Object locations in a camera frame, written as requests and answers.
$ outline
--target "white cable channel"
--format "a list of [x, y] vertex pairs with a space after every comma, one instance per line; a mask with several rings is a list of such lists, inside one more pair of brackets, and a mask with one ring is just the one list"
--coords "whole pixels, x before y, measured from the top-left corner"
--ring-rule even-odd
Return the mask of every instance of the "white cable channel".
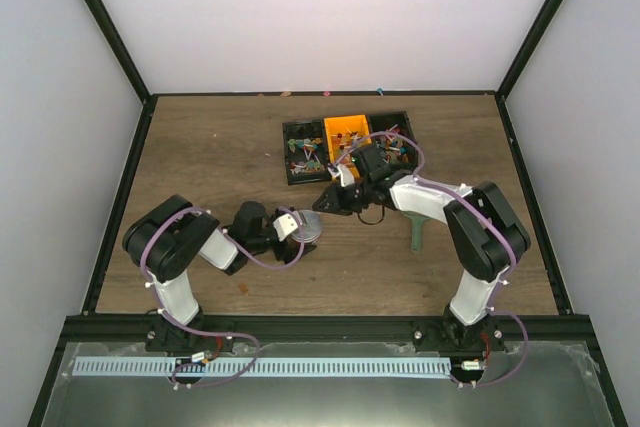
[[[177, 357], [77, 357], [75, 377], [167, 377]], [[177, 377], [228, 377], [251, 359], [220, 357], [206, 366], [189, 366]], [[260, 358], [243, 377], [394, 377], [448, 379], [448, 358]]]

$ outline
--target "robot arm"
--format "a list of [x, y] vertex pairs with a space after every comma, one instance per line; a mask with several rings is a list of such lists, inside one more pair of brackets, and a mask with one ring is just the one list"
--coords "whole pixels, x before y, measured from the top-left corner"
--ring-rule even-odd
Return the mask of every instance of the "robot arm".
[[[131, 260], [140, 266], [140, 259], [152, 236], [174, 214], [192, 204], [174, 195], [135, 222], [124, 235], [122, 246]], [[305, 225], [304, 216], [298, 212], [297, 222]], [[228, 275], [240, 270], [247, 257], [238, 250], [236, 243], [251, 255], [271, 249], [276, 259], [290, 262], [299, 250], [299, 244], [289, 241], [298, 230], [298, 224], [290, 214], [276, 211], [268, 216], [265, 207], [258, 202], [245, 202], [233, 223], [225, 227], [228, 237], [218, 228], [220, 222], [207, 212], [190, 213], [174, 222], [156, 240], [147, 257], [147, 269], [158, 297], [169, 314], [183, 325], [189, 324], [200, 312], [193, 297], [187, 275], [187, 267], [200, 255]], [[303, 254], [315, 249], [304, 244]]]
[[448, 224], [464, 272], [456, 295], [445, 309], [445, 330], [456, 344], [466, 343], [481, 326], [499, 276], [510, 262], [496, 237], [448, 192], [458, 194], [488, 218], [509, 243], [516, 260], [530, 247], [529, 234], [493, 183], [470, 187], [422, 182], [409, 171], [394, 171], [382, 160], [375, 144], [354, 150], [352, 157], [361, 180], [356, 182], [346, 166], [338, 165], [332, 170], [338, 182], [327, 187], [313, 209], [350, 215], [373, 203]]

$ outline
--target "black tray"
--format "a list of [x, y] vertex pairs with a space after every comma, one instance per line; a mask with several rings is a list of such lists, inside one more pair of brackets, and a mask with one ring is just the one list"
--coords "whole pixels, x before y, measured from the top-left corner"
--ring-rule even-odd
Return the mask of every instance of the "black tray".
[[[324, 122], [322, 120], [311, 120], [308, 122], [286, 122], [282, 124], [282, 137], [284, 140], [284, 162], [287, 171], [287, 182], [289, 185], [304, 184], [307, 182], [322, 182], [331, 180], [331, 174], [327, 169], [329, 155], [327, 154], [327, 137], [324, 132]], [[289, 140], [304, 141], [305, 139], [322, 139], [317, 150], [310, 156], [310, 160], [317, 157], [322, 166], [322, 171], [308, 172], [308, 169], [296, 173], [292, 164], [307, 163], [304, 150], [299, 143], [295, 146], [295, 152], [289, 148]]]
[[[411, 123], [409, 122], [409, 117], [407, 113], [404, 111], [395, 111], [395, 112], [383, 112], [380, 114], [370, 114], [367, 115], [367, 121], [369, 122], [369, 132], [379, 132], [381, 130], [390, 130], [392, 127], [398, 130], [398, 133], [408, 137], [414, 142], [415, 137], [413, 136], [413, 131], [411, 130]], [[394, 154], [394, 151], [387, 151], [384, 147], [387, 144], [386, 139], [384, 138], [376, 138], [374, 139], [378, 145], [380, 146], [382, 155], [386, 158], [387, 154], [389, 156]], [[409, 169], [413, 170], [418, 166], [418, 154], [416, 150], [404, 143], [402, 145], [403, 148], [406, 149], [406, 161], [393, 162], [391, 165], [397, 169]]]

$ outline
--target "small parts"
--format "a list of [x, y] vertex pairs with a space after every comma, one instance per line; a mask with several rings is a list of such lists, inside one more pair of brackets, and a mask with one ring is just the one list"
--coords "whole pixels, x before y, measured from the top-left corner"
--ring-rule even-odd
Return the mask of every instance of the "small parts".
[[287, 145], [291, 153], [302, 151], [306, 159], [305, 161], [290, 163], [289, 168], [292, 174], [317, 174], [325, 171], [325, 166], [320, 162], [317, 155], [318, 147], [322, 145], [321, 138], [289, 139]]
[[[391, 132], [395, 132], [396, 134], [406, 135], [400, 132], [400, 129], [397, 125], [394, 125], [389, 129]], [[385, 138], [381, 140], [376, 140], [376, 144], [380, 148], [380, 155], [387, 164], [408, 164], [409, 157], [407, 156], [407, 148], [405, 147], [402, 140], [397, 138], [392, 138], [390, 135], [387, 135]]]
[[[333, 151], [333, 157], [338, 159], [342, 154], [344, 154], [345, 150], [348, 152], [351, 150], [351, 147], [355, 142], [358, 141], [362, 136], [358, 135], [358, 132], [352, 132], [347, 129], [346, 133], [338, 132], [337, 134], [331, 135], [331, 150]], [[350, 157], [345, 157], [341, 164], [345, 164], [347, 167], [352, 167], [352, 159]]]

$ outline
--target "green handle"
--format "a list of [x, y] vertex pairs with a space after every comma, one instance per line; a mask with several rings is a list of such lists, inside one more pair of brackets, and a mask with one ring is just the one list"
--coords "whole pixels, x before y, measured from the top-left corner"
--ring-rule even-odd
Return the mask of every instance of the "green handle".
[[411, 220], [411, 252], [417, 254], [422, 251], [422, 224], [429, 220], [429, 217], [407, 212], [403, 214]]

